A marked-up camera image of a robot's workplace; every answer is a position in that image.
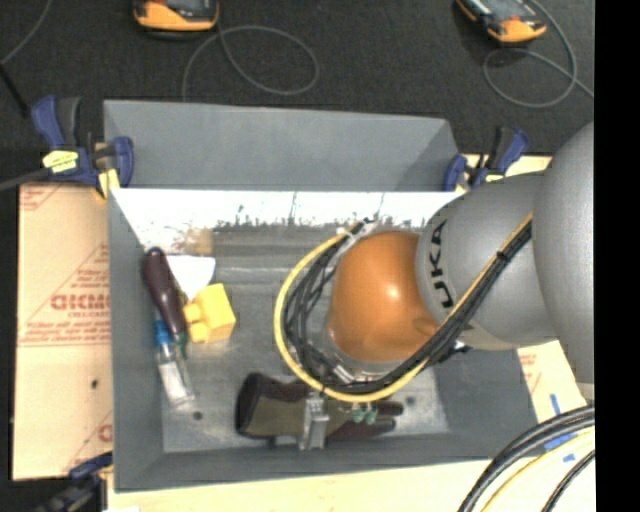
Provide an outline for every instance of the wire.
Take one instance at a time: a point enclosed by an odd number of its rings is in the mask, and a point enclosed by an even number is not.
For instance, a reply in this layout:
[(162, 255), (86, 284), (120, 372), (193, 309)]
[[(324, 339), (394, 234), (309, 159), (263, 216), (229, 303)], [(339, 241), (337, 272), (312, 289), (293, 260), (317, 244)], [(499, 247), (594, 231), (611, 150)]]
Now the wire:
[(37, 171), (28, 172), (26, 174), (21, 174), (20, 176), (17, 176), (15, 178), (4, 180), (0, 182), (0, 192), (9, 190), (13, 187), (17, 187), (18, 185), (22, 185), (23, 183), (44, 179), (47, 177), (47, 172), (47, 169), (38, 169)]
[(532, 461), (528, 462), (525, 466), (516, 471), (506, 482), (504, 482), (500, 488), (493, 493), (489, 501), (482, 508), (482, 512), (490, 512), (495, 507), (495, 504), (499, 499), (509, 492), (518, 482), (521, 482), (523, 478), (528, 477), (534, 471), (543, 471), (550, 466), (557, 464), (558, 461), (562, 463), (562, 460), (572, 454), (580, 453), (585, 448), (593, 446), (595, 441), (595, 433), (593, 428), (581, 432), (576, 437), (565, 441), (564, 443), (554, 447), (543, 455), (536, 457)]
[(585, 406), (555, 416), (509, 443), (487, 466), (460, 505), (458, 512), (470, 512), (487, 488), (520, 458), (562, 436), (595, 425), (595, 406)]
[(284, 359), (285, 363), (287, 364), (287, 366), (289, 366), (289, 368), (291, 368), (291, 370), (296, 374), (296, 376), (300, 378), (300, 380), (305, 382), (308, 386), (310, 386), (311, 388), (317, 391), (324, 392), (327, 396), (330, 396), (331, 398), (335, 398), (336, 400), (341, 400), (343, 402), (356, 402), (356, 403), (374, 402), (376, 400), (382, 400), (383, 398), (386, 398), (392, 395), (393, 393), (395, 393), (397, 390), (401, 389), (405, 384), (407, 384), (411, 379), (413, 379), (413, 377), (415, 377), (418, 373), (420, 373), (420, 371), (422, 370), (422, 367), (426, 364), (426, 360), (423, 361), (418, 366), (416, 366), (414, 370), (407, 372), (403, 377), (398, 379), (396, 382), (392, 383), (391, 385), (387, 386), (386, 388), (380, 391), (373, 392), (373, 393), (366, 393), (362, 395), (342, 393), (342, 392), (335, 391), (329, 387), (326, 387), (324, 384), (322, 384), (321, 382), (313, 378), (311, 375), (309, 375), (307, 372), (305, 372), (298, 365), (298, 363), (296, 363), (293, 356), (287, 350), (286, 342), (282, 332), (281, 320), (282, 320), (283, 306), (287, 296), (287, 291), (295, 281), (296, 277), (298, 276), (298, 274), (300, 274), (302, 270), (304, 270), (304, 268), (314, 258), (316, 258), (326, 249), (331, 247), (336, 242), (340, 241), (342, 238), (345, 238), (346, 236), (348, 235), (341, 233), (323, 242), (318, 247), (316, 247), (311, 252), (309, 252), (306, 256), (304, 256), (296, 264), (293, 270), (291, 270), (291, 272), (285, 279), (284, 283), (282, 284), (282, 287), (280, 288), (280, 292), (278, 293), (278, 296), (276, 298), (276, 304), (275, 304), (274, 314), (273, 314), (273, 332), (274, 332), (276, 346), (278, 348), (278, 351), (280, 352), (280, 355)]
[[(189, 81), (189, 74), (191, 73), (191, 68), (193, 67), (194, 62), (196, 61), (196, 59), (198, 58), (200, 53), (207, 46), (209, 46), (209, 44), (211, 44), (213, 41), (215, 41), (217, 39), (220, 40), (220, 43), (222, 45), (222, 49), (223, 49), (227, 59), (229, 60), (231, 65), (234, 67), (234, 69), (247, 82), (249, 82), (251, 85), (253, 85), (254, 87), (257, 87), (258, 89), (260, 89), (262, 91), (269, 92), (269, 93), (272, 93), (272, 94), (279, 94), (279, 95), (282, 95), (282, 96), (293, 96), (293, 95), (302, 94), (302, 93), (307, 92), (308, 90), (313, 88), (316, 85), (316, 83), (318, 82), (318, 80), (320, 78), (320, 66), (318, 64), (318, 59), (315, 56), (315, 54), (313, 53), (313, 51), (311, 50), (311, 48), (309, 48), (306, 44), (304, 44), (297, 37), (294, 37), (291, 34), (288, 34), (286, 32), (283, 32), (282, 30), (278, 30), (278, 29), (270, 28), (270, 27), (263, 27), (263, 26), (260, 26), (260, 25), (241, 25), (241, 26), (238, 26), (238, 27), (222, 29), (222, 27), (220, 26), (220, 22), (218, 21), (216, 26), (217, 26), (217, 29), (218, 29), (218, 33), (216, 33), (216, 34), (212, 35), (211, 37), (207, 38), (198, 48), (196, 48), (196, 50), (193, 52), (193, 54), (189, 58), (189, 61), (187, 62), (187, 66), (186, 66), (184, 74), (182, 76), (181, 94), (182, 94), (182, 100), (183, 101), (186, 101), (186, 99), (187, 99), (187, 84), (188, 84), (188, 81)], [(288, 39), (288, 40), (292, 41), (294, 44), (300, 46), (305, 51), (305, 53), (309, 56), (309, 58), (311, 59), (311, 61), (313, 63), (313, 67), (314, 67), (313, 78), (306, 85), (304, 85), (302, 87), (299, 87), (297, 89), (276, 89), (276, 88), (273, 88), (273, 87), (268, 87), (268, 86), (266, 86), (264, 84), (261, 84), (260, 82), (258, 82), (256, 80), (254, 80), (236, 62), (236, 60), (233, 58), (233, 55), (232, 55), (231, 51), (229, 50), (229, 46), (227, 45), (226, 36), (228, 34), (233, 34), (233, 33), (237, 33), (237, 32), (265, 32), (265, 33), (269, 33), (269, 34), (275, 34), (275, 35), (284, 37), (285, 39)]]
[(0, 60), (0, 64), (6, 64), (7, 62), (9, 62), (11, 59), (13, 59), (13, 57), (16, 56), (16, 54), (22, 50), (22, 48), (29, 42), (31, 41), (31, 38), (35, 35), (35, 33), (38, 31), (38, 29), (40, 28), (40, 25), (42, 25), (42, 22), (44, 21), (44, 19), (47, 17), (47, 14), (49, 12), (49, 8), (51, 7), (51, 4), (53, 3), (53, 0), (47, 0), (47, 3), (44, 6), (44, 9), (42, 10), (42, 12), (40, 13), (40, 17), (38, 18), (38, 21), (36, 21), (36, 24), (31, 28), (31, 30), (29, 31), (29, 33), (25, 36), (25, 38), (20, 41), (20, 43), (13, 49), (11, 50), (7, 55), (5, 55), (1, 60)]
[[(452, 343), (455, 343), (457, 336), (475, 313), (491, 285), (495, 282), (511, 258), (531, 238), (531, 219), (532, 214), (529, 213), (518, 229), (512, 233), (502, 248), (494, 255), (480, 275), (467, 289), (436, 334), (429, 339), (421, 349), (383, 377), (367, 382), (352, 381), (347, 384), (341, 384), (339, 382), (329, 384), (325, 381), (321, 383), (316, 377), (307, 373), (312, 366), (307, 358), (307, 351), (311, 349), (307, 346), (308, 343), (306, 340), (306, 316), (300, 315), (300, 312), (303, 311), (305, 315), (309, 312), (306, 308), (307, 302), (305, 302), (305, 299), (308, 301), (309, 296), (315, 293), (309, 290), (312, 290), (311, 286), (315, 283), (319, 273), (317, 262), (321, 261), (323, 256), (329, 254), (328, 251), (332, 251), (332, 254), (335, 254), (344, 240), (355, 233), (355, 229), (336, 235), (325, 241), (298, 262), (285, 279), (278, 293), (274, 309), (273, 327), (276, 346), (282, 358), (301, 380), (312, 388), (324, 392), (333, 398), (346, 402), (366, 403), (388, 397), (410, 382), (413, 377), (426, 367), (427, 363), (430, 361), (438, 362), (444, 354), (450, 352)], [(292, 295), (295, 296), (294, 302), (291, 296), (287, 298), (288, 291), (298, 275), (310, 264), (311, 269), (292, 293)], [(292, 304), (294, 304), (294, 311), (297, 312), (297, 314), (294, 313), (295, 316), (293, 319), (289, 320), (287, 315)], [(299, 332), (291, 336), (296, 325), (298, 326)], [(285, 338), (293, 342), (299, 357), (299, 362), (295, 361), (287, 349)]]
[[(569, 57), (570, 71), (565, 70), (564, 68), (562, 68), (561, 66), (559, 66), (558, 64), (556, 64), (552, 60), (548, 59), (547, 57), (544, 57), (543, 55), (540, 55), (539, 53), (533, 52), (531, 50), (525, 50), (523, 48), (498, 48), (498, 49), (493, 50), (492, 52), (490, 52), (487, 55), (487, 57), (485, 58), (484, 63), (482, 64), (482, 73), (484, 75), (485, 80), (489, 84), (489, 86), (494, 90), (494, 92), (496, 92), (499, 96), (501, 96), (503, 99), (509, 101), (510, 103), (513, 103), (514, 105), (519, 105), (521, 107), (532, 108), (532, 109), (542, 109), (542, 108), (548, 108), (548, 107), (552, 107), (554, 105), (557, 105), (558, 103), (563, 101), (571, 93), (571, 91), (574, 89), (574, 87), (576, 85), (580, 89), (582, 89), (588, 96), (590, 96), (591, 98), (594, 98), (593, 91), (591, 91), (585, 84), (583, 84), (577, 78), (577, 76), (578, 76), (578, 64), (577, 64), (577, 61), (576, 61), (575, 53), (573, 51), (573, 48), (572, 48), (571, 44), (569, 43), (569, 40), (567, 39), (567, 37), (565, 36), (564, 32), (560, 28), (560, 25), (558, 24), (558, 22), (553, 18), (553, 16), (551, 16), (549, 11), (547, 11), (538, 2), (536, 2), (535, 0), (528, 0), (528, 1), (531, 2), (533, 5), (535, 5), (540, 11), (542, 11), (544, 13), (544, 15), (549, 19), (549, 22), (551, 23), (553, 28), (556, 29), (556, 31), (558, 33), (558, 36), (560, 37), (560, 41), (562, 42), (562, 44), (564, 45), (565, 49), (567, 50), (567, 54), (568, 54), (568, 57)], [(567, 88), (559, 96), (557, 96), (556, 98), (554, 98), (552, 100), (545, 101), (545, 102), (529, 103), (529, 102), (526, 102), (526, 101), (518, 100), (518, 99), (516, 99), (516, 98), (514, 98), (512, 96), (509, 96), (508, 94), (503, 92), (500, 88), (498, 88), (498, 86), (493, 82), (493, 80), (491, 80), (491, 77), (489, 75), (489, 67), (490, 67), (489, 66), (489, 61), (497, 53), (504, 52), (504, 51), (513, 52), (513, 53), (520, 53), (520, 54), (526, 55), (528, 57), (533, 57), (533, 58), (543, 62), (544, 64), (552, 67), (553, 69), (559, 71), (560, 73), (564, 74), (571, 81), (569, 82), (569, 85), (567, 86)]]
[(591, 450), (587, 455), (585, 455), (582, 459), (578, 461), (576, 465), (574, 465), (569, 472), (565, 475), (565, 477), (560, 481), (558, 486), (553, 491), (553, 494), (549, 497), (547, 503), (545, 503), (544, 508), (540, 512), (551, 512), (553, 508), (556, 506), (560, 497), (564, 493), (564, 491), (569, 487), (571, 482), (586, 468), (589, 463), (596, 458), (596, 451)]

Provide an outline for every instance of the kuka logo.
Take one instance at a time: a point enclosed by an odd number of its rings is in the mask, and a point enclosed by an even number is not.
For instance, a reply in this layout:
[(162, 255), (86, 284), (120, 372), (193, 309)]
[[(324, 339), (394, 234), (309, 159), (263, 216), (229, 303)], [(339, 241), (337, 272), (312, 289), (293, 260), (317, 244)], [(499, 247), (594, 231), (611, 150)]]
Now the kuka logo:
[(91, 293), (53, 295), (51, 297), (51, 307), (56, 311), (107, 309), (109, 308), (109, 295), (94, 295)]
[(433, 234), (431, 235), (431, 252), (429, 253), (429, 262), (431, 263), (431, 277), (434, 280), (433, 287), (436, 290), (442, 290), (444, 293), (444, 296), (442, 296), (442, 293), (440, 294), (440, 304), (442, 304), (443, 308), (449, 309), (453, 306), (453, 298), (451, 297), (447, 283), (443, 278), (444, 272), (442, 271), (442, 267), (439, 266), (440, 257), (442, 256), (442, 228), (446, 223), (446, 219), (443, 220), (440, 225), (434, 229)]

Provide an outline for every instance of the sticker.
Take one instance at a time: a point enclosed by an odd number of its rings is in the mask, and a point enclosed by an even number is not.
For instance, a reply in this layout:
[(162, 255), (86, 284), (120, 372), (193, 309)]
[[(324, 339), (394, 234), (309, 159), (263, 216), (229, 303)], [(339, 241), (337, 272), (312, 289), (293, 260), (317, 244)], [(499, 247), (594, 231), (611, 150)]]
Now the sticker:
[(78, 153), (56, 149), (42, 159), (42, 164), (54, 174), (58, 174), (76, 167)]

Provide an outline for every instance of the cardboard sheet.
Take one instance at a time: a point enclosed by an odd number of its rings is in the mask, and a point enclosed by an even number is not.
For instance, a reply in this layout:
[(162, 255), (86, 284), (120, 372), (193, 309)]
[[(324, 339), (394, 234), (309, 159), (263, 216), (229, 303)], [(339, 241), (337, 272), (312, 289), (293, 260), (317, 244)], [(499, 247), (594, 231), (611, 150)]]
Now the cardboard sheet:
[(112, 445), (106, 202), (71, 184), (19, 203), (13, 478), (66, 476)]

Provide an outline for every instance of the yellow block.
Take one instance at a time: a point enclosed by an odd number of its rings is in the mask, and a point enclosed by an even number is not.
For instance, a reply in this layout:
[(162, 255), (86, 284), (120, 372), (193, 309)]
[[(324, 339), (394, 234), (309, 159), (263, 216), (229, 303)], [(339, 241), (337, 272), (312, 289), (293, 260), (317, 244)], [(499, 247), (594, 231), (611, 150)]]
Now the yellow block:
[(210, 343), (231, 337), (236, 317), (222, 283), (202, 289), (183, 309), (191, 341)]

